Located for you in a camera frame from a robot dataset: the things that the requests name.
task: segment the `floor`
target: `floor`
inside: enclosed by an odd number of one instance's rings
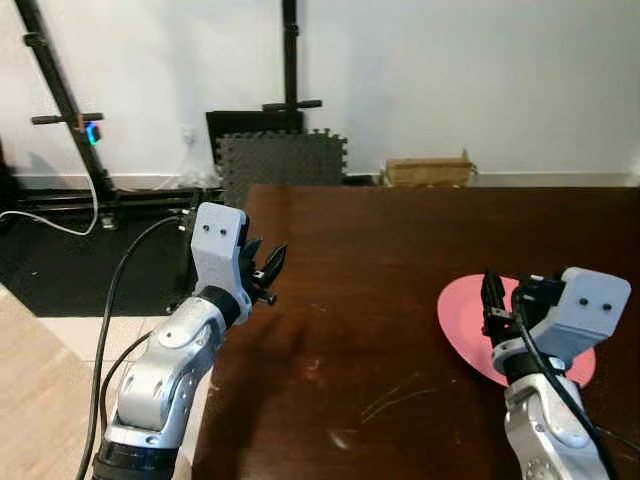
[[[0,235],[0,283],[38,317],[102,316],[113,269],[154,221],[128,219],[126,228],[95,229],[87,237],[18,222]],[[114,315],[164,315],[182,297],[176,282],[184,240],[182,232],[166,226],[144,241],[122,276]]]
[[[103,377],[126,347],[164,318],[113,318]],[[0,447],[1,478],[39,479],[44,472],[47,478],[72,478],[84,442],[101,322],[96,317],[36,318],[0,285],[0,424],[6,429],[3,439],[10,439]],[[142,345],[132,352],[114,376],[109,411],[120,379],[143,350]],[[208,384],[207,376],[196,394],[174,479],[190,478]]]

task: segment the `light wooden floor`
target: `light wooden floor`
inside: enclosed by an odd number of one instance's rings
[[[122,350],[161,320],[114,318],[103,372]],[[87,428],[100,321],[36,318],[0,285],[1,479],[74,478]],[[134,352],[132,359],[139,354]],[[126,368],[123,366],[112,380],[107,397],[109,411]],[[208,383],[207,377],[198,389],[174,479],[191,477],[190,463]]]

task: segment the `blue light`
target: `blue light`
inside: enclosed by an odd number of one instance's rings
[[[96,122],[89,122],[85,127],[85,132],[87,132],[87,138],[89,139],[89,143],[91,145],[97,145],[99,139],[96,138],[95,130],[98,128],[98,124]]]

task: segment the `electrical outlet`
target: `electrical outlet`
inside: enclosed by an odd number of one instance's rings
[[[184,126],[180,128],[180,134],[182,135],[182,141],[191,146],[196,143],[196,135],[198,129],[195,127]]]

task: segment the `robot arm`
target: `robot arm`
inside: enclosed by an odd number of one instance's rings
[[[576,384],[565,378],[573,359],[609,338],[631,292],[623,279],[580,268],[559,279],[531,275],[512,303],[526,309],[525,325],[554,374],[584,410]],[[482,286],[483,333],[491,338],[496,370],[505,374],[505,430],[524,479],[595,480],[609,475],[592,438],[539,370],[505,310],[500,277],[487,272]]]
[[[169,480],[198,383],[213,367],[227,330],[244,323],[253,304],[272,305],[266,290],[282,269],[286,247],[255,269],[260,241],[246,242],[241,210],[204,203],[191,248],[195,294],[155,328],[144,354],[123,378],[116,408],[94,458],[95,479]]]

